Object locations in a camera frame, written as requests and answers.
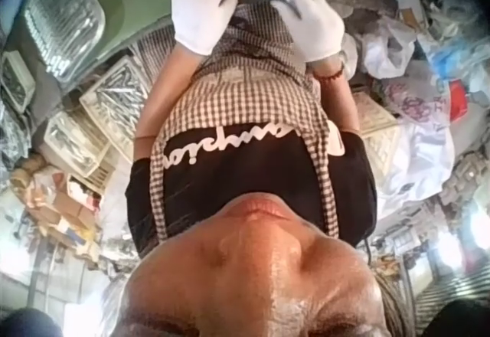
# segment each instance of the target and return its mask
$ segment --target lips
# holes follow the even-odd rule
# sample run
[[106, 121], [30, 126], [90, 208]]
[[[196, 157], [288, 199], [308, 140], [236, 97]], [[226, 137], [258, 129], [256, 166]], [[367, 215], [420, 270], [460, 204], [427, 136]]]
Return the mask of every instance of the lips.
[[222, 208], [218, 215], [227, 217], [266, 215], [282, 220], [292, 220], [297, 217], [282, 199], [265, 193], [242, 195]]

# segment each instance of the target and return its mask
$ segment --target sweaty skin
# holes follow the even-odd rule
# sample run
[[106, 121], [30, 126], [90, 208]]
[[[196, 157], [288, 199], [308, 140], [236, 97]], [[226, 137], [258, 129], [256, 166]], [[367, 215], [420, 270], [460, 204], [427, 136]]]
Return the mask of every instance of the sweaty skin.
[[386, 335], [381, 292], [358, 252], [263, 193], [236, 198], [154, 249], [128, 282], [119, 328]]

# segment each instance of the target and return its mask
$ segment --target bracelet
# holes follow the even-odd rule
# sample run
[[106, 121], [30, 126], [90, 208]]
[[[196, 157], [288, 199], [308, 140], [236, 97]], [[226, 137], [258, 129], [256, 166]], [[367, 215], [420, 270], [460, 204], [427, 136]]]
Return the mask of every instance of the bracelet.
[[344, 74], [344, 70], [345, 70], [345, 64], [342, 63], [340, 70], [337, 73], [335, 73], [329, 77], [320, 77], [319, 75], [316, 75], [316, 74], [314, 74], [314, 75], [315, 75], [315, 79], [320, 83], [332, 82], [333, 80], [340, 78]]

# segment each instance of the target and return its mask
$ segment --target black shirt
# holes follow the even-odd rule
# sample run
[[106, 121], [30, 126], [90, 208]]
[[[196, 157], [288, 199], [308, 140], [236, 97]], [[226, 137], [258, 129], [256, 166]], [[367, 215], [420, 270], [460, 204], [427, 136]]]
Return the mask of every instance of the black shirt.
[[[239, 136], [257, 124], [228, 126]], [[215, 136], [214, 129], [194, 129], [169, 140], [165, 155], [187, 144]], [[329, 156], [328, 170], [335, 193], [340, 238], [352, 246], [372, 234], [377, 220], [374, 177], [361, 138], [341, 133], [345, 155]], [[150, 160], [132, 166], [126, 190], [128, 220], [138, 252], [146, 253], [156, 237], [149, 195]], [[295, 132], [280, 139], [266, 135], [238, 148], [199, 151], [165, 171], [165, 222], [169, 237], [217, 213], [226, 203], [249, 192], [281, 197], [299, 216], [325, 230], [318, 177], [305, 143]]]

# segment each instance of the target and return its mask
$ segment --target gloved hand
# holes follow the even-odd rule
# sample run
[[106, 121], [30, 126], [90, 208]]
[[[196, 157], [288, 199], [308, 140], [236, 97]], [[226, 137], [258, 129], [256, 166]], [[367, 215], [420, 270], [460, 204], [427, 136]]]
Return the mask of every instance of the gloved hand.
[[341, 51], [345, 25], [340, 15], [326, 0], [295, 0], [302, 19], [296, 17], [288, 5], [277, 0], [271, 5], [277, 9], [296, 46], [306, 62], [313, 62]]
[[238, 0], [171, 0], [175, 40], [192, 52], [211, 55], [223, 36]]

